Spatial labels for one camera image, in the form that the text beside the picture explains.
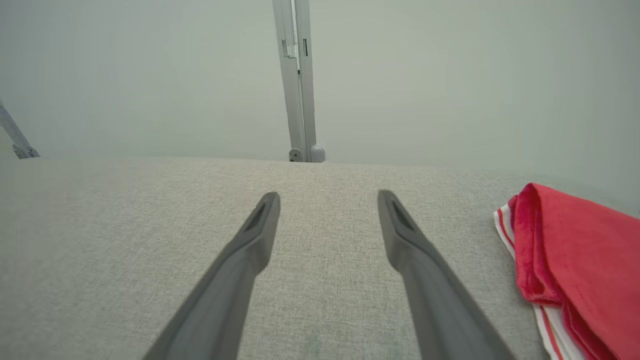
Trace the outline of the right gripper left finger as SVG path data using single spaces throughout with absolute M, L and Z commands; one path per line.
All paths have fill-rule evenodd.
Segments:
M 262 196 L 145 354 L 147 360 L 235 360 L 256 277 L 268 266 L 281 213 Z

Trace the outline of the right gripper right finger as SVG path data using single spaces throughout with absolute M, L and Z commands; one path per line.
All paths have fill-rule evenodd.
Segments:
M 424 360 L 512 360 L 514 354 L 441 253 L 390 190 L 377 196 L 390 265 L 402 276 Z

